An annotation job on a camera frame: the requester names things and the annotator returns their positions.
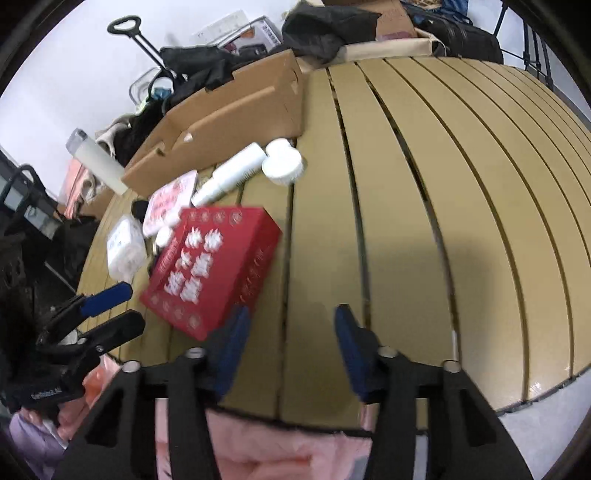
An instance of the white cylindrical bottle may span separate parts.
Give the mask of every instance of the white cylindrical bottle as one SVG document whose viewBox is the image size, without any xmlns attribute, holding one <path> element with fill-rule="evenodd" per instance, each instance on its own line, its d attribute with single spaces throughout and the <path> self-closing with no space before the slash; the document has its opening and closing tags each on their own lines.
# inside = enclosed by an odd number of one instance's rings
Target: white cylindrical bottle
<svg viewBox="0 0 591 480">
<path fill-rule="evenodd" d="M 265 151 L 257 143 L 251 143 L 213 171 L 212 178 L 193 195 L 192 204 L 201 207 L 231 192 L 255 175 L 266 158 Z"/>
<path fill-rule="evenodd" d="M 127 185 L 121 181 L 125 169 L 83 130 L 77 128 L 72 132 L 66 148 L 117 195 L 127 191 Z"/>
</svg>

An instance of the red box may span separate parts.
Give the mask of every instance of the red box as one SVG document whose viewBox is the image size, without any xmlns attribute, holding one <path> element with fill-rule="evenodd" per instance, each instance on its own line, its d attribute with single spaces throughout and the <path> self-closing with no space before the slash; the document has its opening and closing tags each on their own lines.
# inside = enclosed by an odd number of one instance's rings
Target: red box
<svg viewBox="0 0 591 480">
<path fill-rule="evenodd" d="M 205 340 L 234 305 L 252 315 L 281 229 L 258 207 L 191 208 L 180 217 L 140 298 L 175 328 Z"/>
</svg>

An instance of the wooden slatted table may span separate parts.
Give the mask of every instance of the wooden slatted table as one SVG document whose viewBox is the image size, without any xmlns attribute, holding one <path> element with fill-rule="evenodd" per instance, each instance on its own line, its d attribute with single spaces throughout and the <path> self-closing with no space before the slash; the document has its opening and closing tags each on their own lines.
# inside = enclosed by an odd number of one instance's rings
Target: wooden slatted table
<svg viewBox="0 0 591 480">
<path fill-rule="evenodd" d="M 225 406 L 357 428 L 339 303 L 413 360 L 460 359 L 495 408 L 590 364 L 591 134 L 553 93 L 474 60 L 365 60 L 310 75 L 304 122 L 303 178 L 258 175 L 220 201 L 263 206 L 284 233 Z M 105 239 L 134 198 L 109 205 L 81 293 L 113 284 Z M 139 310 L 145 333 L 112 353 L 152 365 L 197 342 L 139 303 L 147 281 L 83 330 Z"/>
</svg>

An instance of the rolling luggage handle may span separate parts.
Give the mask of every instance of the rolling luggage handle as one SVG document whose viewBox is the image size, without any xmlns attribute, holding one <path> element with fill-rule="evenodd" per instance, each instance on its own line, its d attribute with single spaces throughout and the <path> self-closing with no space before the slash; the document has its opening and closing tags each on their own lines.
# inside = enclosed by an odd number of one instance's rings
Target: rolling luggage handle
<svg viewBox="0 0 591 480">
<path fill-rule="evenodd" d="M 124 24 L 132 22 L 130 27 L 123 27 Z M 137 15 L 128 15 L 126 17 L 118 18 L 117 20 L 113 20 L 107 26 L 107 32 L 111 35 L 123 35 L 132 39 L 134 42 L 137 43 L 138 47 L 140 47 L 160 68 L 160 73 L 156 75 L 154 80 L 150 83 L 148 91 L 152 92 L 152 87 L 154 81 L 163 78 L 164 76 L 168 77 L 172 80 L 173 86 L 176 88 L 182 83 L 184 83 L 184 78 L 182 76 L 175 75 L 171 70 L 166 68 L 162 58 L 160 57 L 160 52 L 152 45 L 146 37 L 142 34 L 141 30 L 139 29 L 140 25 L 142 24 L 142 19 Z"/>
</svg>

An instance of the white cap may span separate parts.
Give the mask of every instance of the white cap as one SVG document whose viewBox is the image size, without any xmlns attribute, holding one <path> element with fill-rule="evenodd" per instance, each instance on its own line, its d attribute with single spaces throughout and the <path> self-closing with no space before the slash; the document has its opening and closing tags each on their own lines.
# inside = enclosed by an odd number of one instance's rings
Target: white cap
<svg viewBox="0 0 591 480">
<path fill-rule="evenodd" d="M 273 140 L 271 143 L 267 145 L 265 151 L 267 152 L 267 155 L 271 156 L 281 154 L 282 152 L 284 152 L 285 150 L 289 150 L 290 148 L 293 147 L 291 146 L 290 141 L 288 139 L 277 138 L 276 140 Z"/>
<path fill-rule="evenodd" d="M 289 185 L 304 173 L 301 153 L 285 138 L 273 140 L 267 145 L 267 154 L 269 158 L 262 163 L 262 171 L 273 183 Z"/>
<path fill-rule="evenodd" d="M 201 207 L 208 203 L 215 202 L 218 198 L 224 195 L 224 193 L 225 192 L 220 188 L 217 181 L 211 178 L 205 182 L 197 192 L 195 192 L 195 195 L 193 195 L 193 198 L 191 199 L 191 203 L 195 207 Z"/>
<path fill-rule="evenodd" d="M 158 234 L 156 234 L 155 244 L 158 248 L 164 248 L 170 242 L 170 239 L 173 237 L 174 231 L 169 226 L 163 226 L 160 230 L 158 230 Z"/>
</svg>

